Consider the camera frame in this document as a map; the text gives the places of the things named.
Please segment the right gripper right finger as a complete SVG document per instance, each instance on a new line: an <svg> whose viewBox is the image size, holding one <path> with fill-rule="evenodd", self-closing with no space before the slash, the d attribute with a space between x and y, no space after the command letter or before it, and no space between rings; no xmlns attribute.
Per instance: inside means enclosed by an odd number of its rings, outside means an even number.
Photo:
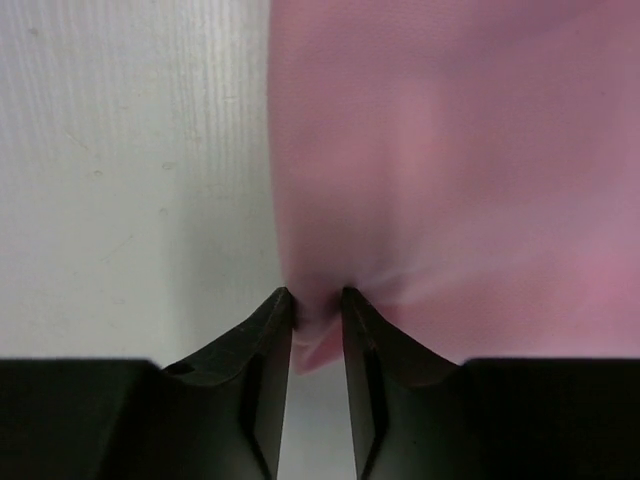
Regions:
<svg viewBox="0 0 640 480"><path fill-rule="evenodd" d="M635 479L639 364L483 358L456 365L341 297L361 479Z"/></svg>

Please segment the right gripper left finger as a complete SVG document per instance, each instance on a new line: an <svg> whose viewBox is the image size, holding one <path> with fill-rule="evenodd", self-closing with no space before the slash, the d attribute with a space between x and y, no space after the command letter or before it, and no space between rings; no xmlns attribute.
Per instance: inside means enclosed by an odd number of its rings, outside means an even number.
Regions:
<svg viewBox="0 0 640 480"><path fill-rule="evenodd" d="M245 321L167 366L147 360L1 364L5 479L273 479L294 301L274 291Z"/></svg>

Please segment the pink t shirt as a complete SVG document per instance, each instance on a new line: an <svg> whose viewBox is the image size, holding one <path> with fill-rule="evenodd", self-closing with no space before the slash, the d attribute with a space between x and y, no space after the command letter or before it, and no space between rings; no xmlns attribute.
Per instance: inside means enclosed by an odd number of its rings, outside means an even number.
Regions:
<svg viewBox="0 0 640 480"><path fill-rule="evenodd" d="M275 1L294 361L357 288L453 362L639 354L635 1Z"/></svg>

